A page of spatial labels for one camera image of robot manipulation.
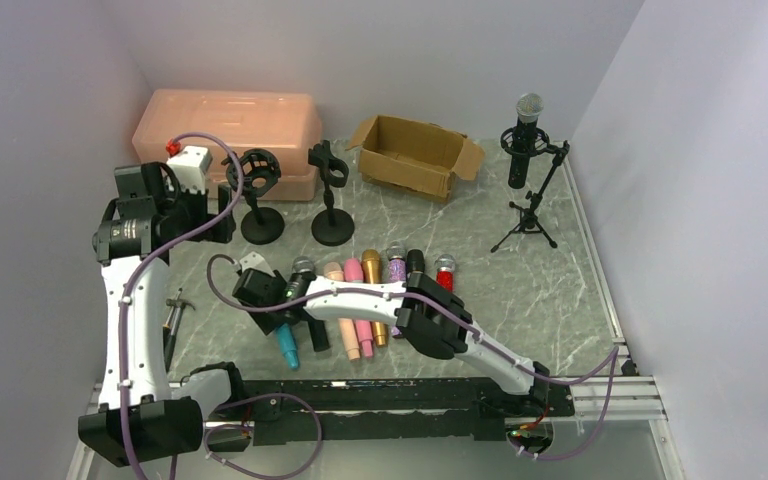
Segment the black microphone grey grille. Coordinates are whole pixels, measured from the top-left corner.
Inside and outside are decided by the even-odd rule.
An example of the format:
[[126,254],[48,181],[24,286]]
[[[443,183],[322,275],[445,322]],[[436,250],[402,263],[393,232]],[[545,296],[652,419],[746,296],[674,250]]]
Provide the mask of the black microphone grey grille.
[[[292,264],[290,277],[293,286],[293,297],[301,298],[308,293],[310,284],[316,279],[315,265],[307,256],[296,257]],[[312,348],[315,352],[323,352],[330,348],[325,323],[315,319],[303,306],[297,306],[297,317],[304,320],[310,334]]]

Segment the blue toy microphone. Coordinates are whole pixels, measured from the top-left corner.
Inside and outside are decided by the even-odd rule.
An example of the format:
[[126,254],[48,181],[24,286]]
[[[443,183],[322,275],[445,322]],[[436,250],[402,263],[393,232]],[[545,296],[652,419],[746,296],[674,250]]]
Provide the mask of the blue toy microphone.
[[279,326],[274,331],[274,335],[287,366],[291,370],[298,370],[300,367],[298,349],[290,326],[287,324]]

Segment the shock mount desk stand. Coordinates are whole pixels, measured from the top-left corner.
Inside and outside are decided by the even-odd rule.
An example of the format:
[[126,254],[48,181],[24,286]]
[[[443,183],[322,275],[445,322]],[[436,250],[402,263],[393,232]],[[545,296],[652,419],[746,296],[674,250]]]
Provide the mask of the shock mount desk stand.
[[[232,164],[230,156],[222,160],[225,177],[232,190],[241,183],[241,176]],[[263,148],[247,150],[240,158],[243,171],[242,197],[250,207],[243,217],[241,233],[246,241],[265,245],[277,240],[283,233],[285,222],[282,214],[271,207],[260,207],[258,200],[277,185],[281,177],[280,165],[270,151]]]

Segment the beige toy microphone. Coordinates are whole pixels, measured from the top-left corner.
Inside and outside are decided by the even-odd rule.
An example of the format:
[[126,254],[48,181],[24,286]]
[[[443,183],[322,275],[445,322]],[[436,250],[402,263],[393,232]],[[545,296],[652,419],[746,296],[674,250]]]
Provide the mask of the beige toy microphone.
[[[323,267],[323,275],[327,279],[333,281],[343,282],[345,280],[343,269],[338,262],[329,262],[325,264]],[[340,318],[338,320],[338,325],[348,360],[359,360],[361,358],[361,350],[353,321],[347,318]]]

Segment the clip mount desk stand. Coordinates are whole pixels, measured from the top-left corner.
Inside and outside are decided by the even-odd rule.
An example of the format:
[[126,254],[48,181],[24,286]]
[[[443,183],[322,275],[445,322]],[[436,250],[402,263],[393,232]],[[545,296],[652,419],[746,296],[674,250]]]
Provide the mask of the clip mount desk stand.
[[319,171],[323,183],[323,203],[325,209],[319,212],[311,222],[311,234],[320,244],[340,246],[348,242],[354,232],[355,224],[351,215],[335,205],[335,189],[346,186],[349,176],[348,164],[335,156],[330,142],[322,140],[308,152],[308,164]]

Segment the pink toy microphone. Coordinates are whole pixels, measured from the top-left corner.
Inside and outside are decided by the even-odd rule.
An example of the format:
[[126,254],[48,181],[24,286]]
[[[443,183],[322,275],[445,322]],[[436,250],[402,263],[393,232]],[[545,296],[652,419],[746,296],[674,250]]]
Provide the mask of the pink toy microphone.
[[[364,283],[364,273],[360,264],[360,261],[357,258],[348,258],[343,265],[344,269],[344,278],[346,282],[351,283]],[[372,326],[369,321],[366,320],[355,320],[355,330],[357,339],[359,342],[359,346],[362,352],[362,355],[365,358],[371,358],[374,356],[374,345],[373,345],[373,333],[372,333]]]

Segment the gold microphone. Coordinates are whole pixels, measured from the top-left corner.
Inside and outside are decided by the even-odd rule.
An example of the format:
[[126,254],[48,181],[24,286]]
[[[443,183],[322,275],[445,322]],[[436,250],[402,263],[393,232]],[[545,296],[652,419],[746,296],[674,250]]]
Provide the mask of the gold microphone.
[[[374,249],[367,249],[361,254],[361,268],[364,279],[370,284],[382,283],[382,262],[379,252]],[[372,323],[373,342],[376,347],[386,347],[389,343],[387,325],[381,322]]]

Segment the purple glitter microphone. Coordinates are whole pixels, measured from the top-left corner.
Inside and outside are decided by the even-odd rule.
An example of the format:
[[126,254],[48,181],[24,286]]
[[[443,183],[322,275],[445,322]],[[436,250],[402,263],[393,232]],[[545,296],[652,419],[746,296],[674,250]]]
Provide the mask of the purple glitter microphone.
[[386,249],[388,278],[391,283],[403,283],[407,277],[407,250],[400,241],[392,242]]

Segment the slim black microphone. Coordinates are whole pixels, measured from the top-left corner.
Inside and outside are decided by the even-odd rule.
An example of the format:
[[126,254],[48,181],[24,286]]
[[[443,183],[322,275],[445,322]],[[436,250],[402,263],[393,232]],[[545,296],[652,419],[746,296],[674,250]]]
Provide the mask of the slim black microphone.
[[419,249],[410,249],[406,254],[405,263],[408,275],[414,273],[424,274],[426,271],[425,256]]

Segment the red glitter microphone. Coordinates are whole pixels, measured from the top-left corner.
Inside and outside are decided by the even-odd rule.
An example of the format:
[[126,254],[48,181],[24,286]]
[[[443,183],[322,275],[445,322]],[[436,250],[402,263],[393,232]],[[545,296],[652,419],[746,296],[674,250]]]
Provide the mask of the red glitter microphone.
[[442,254],[435,261],[436,282],[447,291],[454,291],[456,260],[450,254]]

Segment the brown cardboard box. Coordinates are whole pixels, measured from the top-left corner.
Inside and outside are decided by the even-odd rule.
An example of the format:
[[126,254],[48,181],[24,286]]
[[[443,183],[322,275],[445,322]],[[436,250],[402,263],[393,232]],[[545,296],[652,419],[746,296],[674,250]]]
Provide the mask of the brown cardboard box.
[[373,185],[445,204],[458,179],[473,181],[484,149],[467,135],[439,125],[375,115],[355,130],[358,172]]

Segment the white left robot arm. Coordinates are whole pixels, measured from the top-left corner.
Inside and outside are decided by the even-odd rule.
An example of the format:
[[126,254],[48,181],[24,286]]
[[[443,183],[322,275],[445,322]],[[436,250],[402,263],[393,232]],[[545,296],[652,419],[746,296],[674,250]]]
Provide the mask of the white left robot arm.
[[208,211],[206,169],[181,160],[118,167],[118,195],[92,237],[107,298],[107,359],[95,413],[78,420],[80,440],[116,467],[198,449],[203,423],[239,400],[231,362],[192,371],[179,390],[167,378],[162,333],[167,243],[180,236],[227,243],[234,221]]

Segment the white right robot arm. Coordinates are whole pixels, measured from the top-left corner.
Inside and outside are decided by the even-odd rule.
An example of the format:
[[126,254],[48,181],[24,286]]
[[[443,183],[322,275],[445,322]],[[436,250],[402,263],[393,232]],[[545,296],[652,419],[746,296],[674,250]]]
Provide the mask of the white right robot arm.
[[418,353],[457,359],[514,396],[535,396],[549,371],[487,333],[463,300],[425,274],[386,284],[350,283],[310,272],[287,280],[248,268],[232,289],[240,308],[269,334],[300,322],[366,320],[397,327]]

